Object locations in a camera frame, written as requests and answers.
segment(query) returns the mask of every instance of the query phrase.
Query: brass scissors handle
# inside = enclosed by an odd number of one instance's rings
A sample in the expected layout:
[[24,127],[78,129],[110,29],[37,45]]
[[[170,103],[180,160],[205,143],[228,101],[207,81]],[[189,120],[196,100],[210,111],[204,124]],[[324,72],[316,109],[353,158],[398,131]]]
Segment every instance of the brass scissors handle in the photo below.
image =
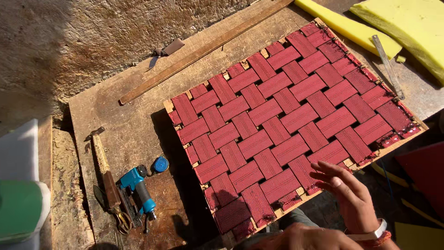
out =
[[133,227],[130,216],[125,212],[116,213],[115,215],[117,217],[117,229],[119,232],[128,234]]

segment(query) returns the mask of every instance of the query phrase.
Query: white wristband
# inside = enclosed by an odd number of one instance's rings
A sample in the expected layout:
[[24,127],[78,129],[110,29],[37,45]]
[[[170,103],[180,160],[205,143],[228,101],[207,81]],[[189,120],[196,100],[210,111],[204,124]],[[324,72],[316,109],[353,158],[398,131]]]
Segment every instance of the white wristband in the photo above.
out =
[[354,241],[368,241],[368,240],[376,240],[381,237],[381,235],[385,232],[387,228],[387,222],[384,219],[378,219],[380,225],[379,228],[368,234],[348,234],[347,236]]

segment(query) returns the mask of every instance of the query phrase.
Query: hand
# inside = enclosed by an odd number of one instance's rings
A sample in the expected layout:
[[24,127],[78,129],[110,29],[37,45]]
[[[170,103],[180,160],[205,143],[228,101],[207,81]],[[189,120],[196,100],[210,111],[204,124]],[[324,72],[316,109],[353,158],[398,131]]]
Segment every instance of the hand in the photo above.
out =
[[293,223],[277,236],[270,236],[249,250],[361,250],[362,248],[338,230],[330,230],[302,223]]
[[316,185],[333,193],[339,201],[339,212],[345,226],[352,234],[367,234],[379,228],[372,198],[367,187],[350,172],[323,161],[311,167],[322,173],[311,172],[310,176],[321,180]]

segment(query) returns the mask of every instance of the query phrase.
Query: wristband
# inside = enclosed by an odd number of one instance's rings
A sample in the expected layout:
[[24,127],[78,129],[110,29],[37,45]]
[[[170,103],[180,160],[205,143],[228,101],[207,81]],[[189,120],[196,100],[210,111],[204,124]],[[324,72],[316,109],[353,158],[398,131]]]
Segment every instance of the wristband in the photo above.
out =
[[368,234],[348,234],[347,236],[354,241],[374,241],[382,237],[385,229],[387,228],[387,222],[384,219],[378,219],[380,222],[379,228]]
[[369,240],[369,241],[360,241],[359,244],[364,248],[372,248],[382,246],[388,239],[392,237],[392,234],[389,231],[384,231],[379,239]]

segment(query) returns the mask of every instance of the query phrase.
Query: wooden workbench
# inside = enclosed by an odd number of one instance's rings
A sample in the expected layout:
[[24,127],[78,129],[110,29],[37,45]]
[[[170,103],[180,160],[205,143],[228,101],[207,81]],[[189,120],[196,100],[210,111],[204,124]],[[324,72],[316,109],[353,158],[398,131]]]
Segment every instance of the wooden workbench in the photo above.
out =
[[[325,0],[321,4],[342,13],[356,2],[359,1]],[[182,49],[169,57],[159,59],[150,71],[149,58],[70,100],[96,243],[111,243],[120,248],[124,246],[125,249],[169,249],[185,243],[197,245],[218,234],[211,214],[206,210],[206,202],[197,184],[197,178],[163,108],[163,101],[299,29],[314,17],[291,5],[228,42],[223,46],[223,50],[216,49],[131,103],[120,106],[118,99],[144,80],[212,41],[221,32],[238,25],[271,4],[271,0],[262,0],[186,39],[186,45]],[[378,57],[348,40],[344,43],[359,60],[369,65],[384,79],[381,72],[385,71]],[[444,107],[443,90],[435,90],[430,85],[429,79],[433,78],[430,74],[419,73],[423,72],[424,68],[416,66],[411,56],[406,64],[394,63],[393,66],[406,96],[403,102],[420,119],[423,120]],[[87,150],[89,142],[84,142],[84,139],[100,126],[107,129],[100,136],[107,150],[114,180],[118,180],[139,164],[150,166],[159,155],[165,155],[170,161],[169,170],[146,179],[147,188],[157,203],[158,216],[156,221],[150,223],[149,234],[142,234],[142,228],[133,230],[128,236],[119,234],[115,230],[114,218],[102,210],[94,197],[92,189],[97,183],[96,172],[91,150]]]

